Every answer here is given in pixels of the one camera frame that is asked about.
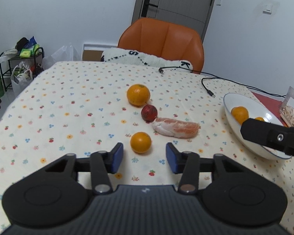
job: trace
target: dark red ball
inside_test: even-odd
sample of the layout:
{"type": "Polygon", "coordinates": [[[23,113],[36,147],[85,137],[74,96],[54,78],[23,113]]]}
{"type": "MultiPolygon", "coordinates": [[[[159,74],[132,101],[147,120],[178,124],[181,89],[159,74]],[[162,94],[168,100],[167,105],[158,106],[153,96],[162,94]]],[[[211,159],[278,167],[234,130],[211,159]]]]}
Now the dark red ball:
{"type": "Polygon", "coordinates": [[[140,114],[142,115],[142,118],[144,121],[152,122],[158,116],[158,111],[155,106],[147,104],[142,108],[142,111],[140,114]]]}

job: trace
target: small orange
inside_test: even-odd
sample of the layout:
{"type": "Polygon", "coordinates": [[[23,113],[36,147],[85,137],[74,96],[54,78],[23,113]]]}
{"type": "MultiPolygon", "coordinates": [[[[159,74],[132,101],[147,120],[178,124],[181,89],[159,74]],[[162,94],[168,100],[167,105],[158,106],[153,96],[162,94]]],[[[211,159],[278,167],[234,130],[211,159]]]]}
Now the small orange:
{"type": "Polygon", "coordinates": [[[231,114],[232,116],[234,116],[235,120],[242,125],[242,123],[244,121],[246,121],[247,119],[249,119],[249,114],[248,114],[248,110],[243,107],[243,106],[239,106],[239,107],[234,107],[231,110],[231,114]]]}
{"type": "Polygon", "coordinates": [[[133,106],[143,106],[150,99],[149,89],[141,84],[135,84],[129,87],[126,92],[127,99],[133,106]]]}
{"type": "Polygon", "coordinates": [[[265,121],[262,117],[256,117],[255,120],[259,120],[259,121],[265,121]]]}
{"type": "Polygon", "coordinates": [[[136,153],[145,153],[151,146],[151,138],[146,132],[137,132],[131,137],[132,150],[136,153]]]}

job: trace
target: leather chair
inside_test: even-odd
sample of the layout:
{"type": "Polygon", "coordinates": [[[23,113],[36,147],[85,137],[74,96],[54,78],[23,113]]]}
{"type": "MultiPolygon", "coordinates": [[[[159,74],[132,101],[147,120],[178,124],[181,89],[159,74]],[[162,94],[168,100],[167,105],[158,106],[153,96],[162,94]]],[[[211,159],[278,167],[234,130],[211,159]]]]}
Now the leather chair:
{"type": "Polygon", "coordinates": [[[187,60],[201,71],[204,50],[198,33],[185,26],[152,18],[135,21],[122,34],[118,48],[133,49],[166,60],[187,60]]]}

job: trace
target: wall switch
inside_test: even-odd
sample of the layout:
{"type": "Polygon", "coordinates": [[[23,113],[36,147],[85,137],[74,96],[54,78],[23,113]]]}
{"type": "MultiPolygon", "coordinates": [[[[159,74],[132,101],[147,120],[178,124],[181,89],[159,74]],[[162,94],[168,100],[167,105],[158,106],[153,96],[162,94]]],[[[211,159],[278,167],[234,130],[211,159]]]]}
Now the wall switch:
{"type": "Polygon", "coordinates": [[[272,13],[272,4],[265,5],[265,8],[264,8],[263,11],[266,12],[266,13],[271,14],[272,13]]]}

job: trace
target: tablecloth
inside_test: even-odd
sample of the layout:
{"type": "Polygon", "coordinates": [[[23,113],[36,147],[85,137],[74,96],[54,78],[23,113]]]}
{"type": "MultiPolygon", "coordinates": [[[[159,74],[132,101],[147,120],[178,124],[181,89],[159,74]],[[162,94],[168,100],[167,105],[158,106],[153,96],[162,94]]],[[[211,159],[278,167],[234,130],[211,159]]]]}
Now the tablecloth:
{"type": "MultiPolygon", "coordinates": [[[[269,161],[245,149],[230,129],[223,96],[240,93],[258,101],[245,87],[223,80],[201,86],[201,75],[166,69],[100,62],[58,62],[41,73],[9,106],[0,121],[0,232],[9,226],[1,206],[2,194],[22,179],[66,153],[78,158],[98,150],[111,150],[124,144],[119,171],[110,175],[118,184],[174,184],[165,158],[165,144],[179,151],[193,151],[211,158],[223,153],[282,187],[288,208],[281,224],[292,232],[294,226],[294,158],[269,161]],[[133,84],[151,91],[150,103],[159,117],[198,122],[198,136],[192,139],[166,137],[144,122],[140,108],[131,106],[126,91],[133,84]],[[143,155],[131,150],[130,138],[136,132],[151,136],[152,148],[143,155]]],[[[79,182],[90,188],[90,175],[82,173],[79,182]]],[[[209,173],[200,175],[200,187],[211,182],[209,173]]]]}

